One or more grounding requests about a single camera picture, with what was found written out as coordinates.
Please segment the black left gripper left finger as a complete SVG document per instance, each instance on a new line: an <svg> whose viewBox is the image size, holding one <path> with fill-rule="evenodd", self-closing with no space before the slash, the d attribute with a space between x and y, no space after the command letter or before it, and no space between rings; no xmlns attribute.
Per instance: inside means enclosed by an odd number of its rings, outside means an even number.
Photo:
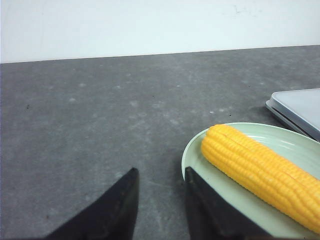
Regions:
<svg viewBox="0 0 320 240"><path fill-rule="evenodd" d="M46 240L131 240L139 207L139 171L130 169Z"/></svg>

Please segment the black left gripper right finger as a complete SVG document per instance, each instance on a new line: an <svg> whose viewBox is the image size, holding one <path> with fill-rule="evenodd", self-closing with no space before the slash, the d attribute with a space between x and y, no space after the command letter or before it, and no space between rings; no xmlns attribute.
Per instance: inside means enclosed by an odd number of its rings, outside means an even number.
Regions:
<svg viewBox="0 0 320 240"><path fill-rule="evenodd" d="M185 210L192 240L247 240L271 235L220 196L193 168L185 168Z"/></svg>

